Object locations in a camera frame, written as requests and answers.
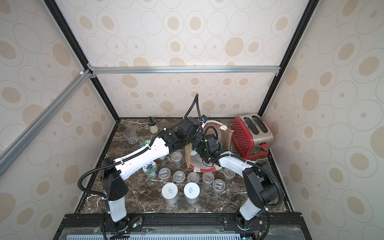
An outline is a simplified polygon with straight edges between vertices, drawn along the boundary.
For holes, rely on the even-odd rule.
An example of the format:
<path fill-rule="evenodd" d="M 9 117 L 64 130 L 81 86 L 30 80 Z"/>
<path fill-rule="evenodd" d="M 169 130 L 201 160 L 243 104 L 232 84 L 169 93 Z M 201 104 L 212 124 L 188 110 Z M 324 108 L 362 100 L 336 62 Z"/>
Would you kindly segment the seed jar sunflower label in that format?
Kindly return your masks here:
<path fill-rule="evenodd" d="M 151 140 L 143 141 L 142 147 L 145 147 L 145 146 L 149 145 L 150 143 L 151 143 Z"/>

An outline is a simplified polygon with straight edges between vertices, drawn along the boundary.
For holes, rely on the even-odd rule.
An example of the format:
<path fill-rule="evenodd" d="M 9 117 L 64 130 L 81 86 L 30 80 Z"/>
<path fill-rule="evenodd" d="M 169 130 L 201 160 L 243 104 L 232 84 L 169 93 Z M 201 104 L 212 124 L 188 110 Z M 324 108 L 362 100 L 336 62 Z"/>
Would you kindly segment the small jar red label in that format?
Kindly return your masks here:
<path fill-rule="evenodd" d="M 168 168 L 162 168 L 159 170 L 159 178 L 163 182 L 168 182 L 171 178 L 171 170 Z"/>

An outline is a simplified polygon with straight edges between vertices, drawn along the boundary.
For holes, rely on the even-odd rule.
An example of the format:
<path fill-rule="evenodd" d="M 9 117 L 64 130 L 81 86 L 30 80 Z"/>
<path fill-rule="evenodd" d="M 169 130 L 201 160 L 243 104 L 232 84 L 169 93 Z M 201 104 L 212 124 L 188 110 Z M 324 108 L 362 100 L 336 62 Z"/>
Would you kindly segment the seed jar green label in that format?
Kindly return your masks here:
<path fill-rule="evenodd" d="M 183 159 L 183 154 L 179 151 L 175 151 L 174 153 L 172 153 L 171 159 L 176 165 L 180 165 Z"/>

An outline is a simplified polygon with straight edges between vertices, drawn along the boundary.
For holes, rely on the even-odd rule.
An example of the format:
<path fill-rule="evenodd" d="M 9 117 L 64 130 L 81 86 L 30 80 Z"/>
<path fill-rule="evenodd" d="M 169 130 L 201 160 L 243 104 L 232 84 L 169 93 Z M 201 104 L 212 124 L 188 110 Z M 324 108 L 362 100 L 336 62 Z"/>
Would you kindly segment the wide jar dark lid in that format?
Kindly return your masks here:
<path fill-rule="evenodd" d="M 200 197 L 200 187 L 196 183 L 187 183 L 184 187 L 184 195 L 189 204 L 195 204 Z"/>

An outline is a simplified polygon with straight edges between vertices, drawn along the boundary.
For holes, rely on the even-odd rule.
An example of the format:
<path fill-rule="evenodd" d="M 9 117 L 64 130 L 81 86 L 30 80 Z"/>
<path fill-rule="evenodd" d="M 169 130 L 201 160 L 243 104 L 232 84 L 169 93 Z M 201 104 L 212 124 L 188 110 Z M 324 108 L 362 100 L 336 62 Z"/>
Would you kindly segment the wide jar purple flower label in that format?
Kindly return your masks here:
<path fill-rule="evenodd" d="M 157 168 L 157 163 L 155 161 L 152 161 L 142 167 L 142 171 L 148 179 L 155 179 L 157 177 Z"/>

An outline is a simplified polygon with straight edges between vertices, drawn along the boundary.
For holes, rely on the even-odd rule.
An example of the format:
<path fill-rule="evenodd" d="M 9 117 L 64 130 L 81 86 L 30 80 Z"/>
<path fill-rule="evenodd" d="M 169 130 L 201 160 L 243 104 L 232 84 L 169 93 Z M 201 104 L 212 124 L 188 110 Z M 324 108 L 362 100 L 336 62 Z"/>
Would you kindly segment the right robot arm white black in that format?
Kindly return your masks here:
<path fill-rule="evenodd" d="M 199 138 L 192 143 L 192 149 L 204 163 L 213 163 L 243 177 L 248 198 L 237 211 L 237 221 L 241 228 L 247 228 L 254 217 L 267 208 L 282 204 L 282 187 L 267 162 L 249 161 L 225 150 L 215 135 Z"/>

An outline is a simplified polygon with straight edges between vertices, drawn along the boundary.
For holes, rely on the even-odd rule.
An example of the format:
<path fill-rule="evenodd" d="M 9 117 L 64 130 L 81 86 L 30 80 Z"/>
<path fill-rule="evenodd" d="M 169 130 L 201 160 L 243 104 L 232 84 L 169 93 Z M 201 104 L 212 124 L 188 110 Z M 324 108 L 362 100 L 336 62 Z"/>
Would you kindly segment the seed jar yellow label back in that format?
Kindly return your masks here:
<path fill-rule="evenodd" d="M 227 181 L 231 181 L 236 175 L 236 173 L 234 171 L 232 171 L 228 168 L 224 168 L 223 174 L 224 174 L 224 177 Z"/>

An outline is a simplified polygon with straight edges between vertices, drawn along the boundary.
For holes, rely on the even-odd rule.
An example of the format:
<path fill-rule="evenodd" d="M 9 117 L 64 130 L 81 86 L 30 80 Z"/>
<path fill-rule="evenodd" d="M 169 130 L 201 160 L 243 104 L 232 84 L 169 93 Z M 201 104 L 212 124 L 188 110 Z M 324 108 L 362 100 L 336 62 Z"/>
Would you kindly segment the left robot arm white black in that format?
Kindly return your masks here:
<path fill-rule="evenodd" d="M 78 180 L 78 188 L 84 193 L 101 196 L 106 201 L 106 208 L 113 222 L 117 223 L 127 216 L 125 196 L 128 193 L 128 186 L 125 184 L 125 180 L 150 162 L 180 150 L 195 141 L 200 141 L 202 131 L 203 121 L 199 108 L 199 95 L 196 94 L 182 121 L 158 132 L 148 145 L 139 150 L 83 174 Z M 83 186 L 83 180 L 87 176 L 102 170 L 110 174 L 107 177 L 104 192 L 93 191 Z"/>

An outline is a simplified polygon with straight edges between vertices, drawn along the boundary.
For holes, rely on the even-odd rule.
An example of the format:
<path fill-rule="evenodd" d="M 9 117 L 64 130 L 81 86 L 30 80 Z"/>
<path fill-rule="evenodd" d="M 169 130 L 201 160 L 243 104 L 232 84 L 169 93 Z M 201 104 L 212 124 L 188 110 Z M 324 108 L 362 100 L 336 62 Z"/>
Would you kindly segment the red burlap canvas bag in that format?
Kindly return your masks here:
<path fill-rule="evenodd" d="M 229 150 L 233 131 L 216 120 L 208 120 L 203 128 L 202 139 L 196 145 L 185 147 L 187 168 L 195 172 L 211 173 L 219 170 L 217 158 Z"/>

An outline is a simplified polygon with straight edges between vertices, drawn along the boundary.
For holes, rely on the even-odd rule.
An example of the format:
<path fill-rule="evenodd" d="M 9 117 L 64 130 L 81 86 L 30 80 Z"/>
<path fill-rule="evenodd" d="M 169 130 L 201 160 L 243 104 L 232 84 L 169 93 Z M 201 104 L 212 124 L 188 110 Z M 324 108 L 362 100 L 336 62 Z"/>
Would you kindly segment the wide jar white bottom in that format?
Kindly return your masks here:
<path fill-rule="evenodd" d="M 162 196 L 169 205 L 174 205 L 179 200 L 179 190 L 176 184 L 167 183 L 162 188 Z"/>

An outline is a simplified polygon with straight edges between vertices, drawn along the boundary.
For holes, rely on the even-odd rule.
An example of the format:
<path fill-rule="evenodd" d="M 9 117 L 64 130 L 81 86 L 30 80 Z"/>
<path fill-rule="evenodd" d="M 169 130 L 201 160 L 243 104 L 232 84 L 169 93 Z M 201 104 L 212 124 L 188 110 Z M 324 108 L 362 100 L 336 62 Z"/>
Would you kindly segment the seed jar orange label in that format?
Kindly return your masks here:
<path fill-rule="evenodd" d="M 173 181 L 176 184 L 182 184 L 186 179 L 186 175 L 183 171 L 176 171 L 173 175 Z"/>

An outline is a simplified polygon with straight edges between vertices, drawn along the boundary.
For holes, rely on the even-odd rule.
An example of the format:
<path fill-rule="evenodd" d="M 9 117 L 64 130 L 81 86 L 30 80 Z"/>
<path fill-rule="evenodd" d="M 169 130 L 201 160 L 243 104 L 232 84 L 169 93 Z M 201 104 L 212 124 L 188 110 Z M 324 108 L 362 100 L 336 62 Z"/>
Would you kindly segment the seed jar red label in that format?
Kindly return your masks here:
<path fill-rule="evenodd" d="M 203 173 L 202 180 L 205 185 L 211 186 L 215 180 L 215 176 L 212 172 Z"/>

